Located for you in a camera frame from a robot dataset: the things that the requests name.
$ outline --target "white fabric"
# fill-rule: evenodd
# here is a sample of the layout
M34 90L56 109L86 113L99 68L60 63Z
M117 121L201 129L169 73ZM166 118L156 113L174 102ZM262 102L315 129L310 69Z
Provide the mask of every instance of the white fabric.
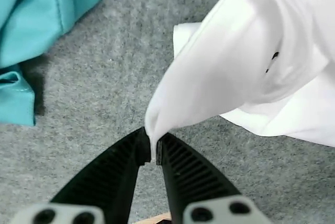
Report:
M176 59L146 113L153 159L170 129L219 114L258 135L335 146L333 4L219 0L202 23L176 26Z

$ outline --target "wooden surface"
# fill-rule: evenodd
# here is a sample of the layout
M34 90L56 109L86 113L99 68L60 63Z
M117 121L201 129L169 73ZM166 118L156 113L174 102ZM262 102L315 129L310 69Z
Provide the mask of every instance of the wooden surface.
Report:
M157 216L152 217L150 219L138 221L135 224L156 224L157 222L159 222L161 220L171 220L170 213L166 212L166 213L164 213L162 215L157 215Z

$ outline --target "screw hole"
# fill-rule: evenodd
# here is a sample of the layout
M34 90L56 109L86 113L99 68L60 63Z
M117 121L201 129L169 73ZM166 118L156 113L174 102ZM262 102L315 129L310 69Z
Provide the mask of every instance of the screw hole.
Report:
M197 207L191 213L194 222L206 222L213 219L213 214L210 210L204 207Z
M33 224L50 224L52 223L56 213L52 209L45 209L39 212L33 219Z
M77 215L73 222L73 224L93 224L94 223L94 215L90 212L82 212L81 214Z
M248 205L242 202L234 202L230 204L229 209L235 215L239 215L239 214L245 215L245 214L250 213L251 211Z

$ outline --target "teal fabric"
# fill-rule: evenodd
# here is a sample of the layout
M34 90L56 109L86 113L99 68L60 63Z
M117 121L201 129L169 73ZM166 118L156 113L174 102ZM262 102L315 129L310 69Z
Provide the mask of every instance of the teal fabric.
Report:
M35 94L22 77L19 66L0 72L0 122L34 125Z
M34 93L12 65L46 52L98 1L0 0L0 122L34 124Z

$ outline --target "gray felt surface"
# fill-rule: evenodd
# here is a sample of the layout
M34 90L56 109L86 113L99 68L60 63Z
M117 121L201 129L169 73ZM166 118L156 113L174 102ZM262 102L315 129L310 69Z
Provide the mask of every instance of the gray felt surface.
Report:
M37 125L0 125L0 222L50 199L85 164L143 125L173 59L172 29L218 0L103 0L44 56L26 62ZM335 149L261 138L215 117L174 133L275 223L334 223ZM168 211L161 170L140 171L130 222Z

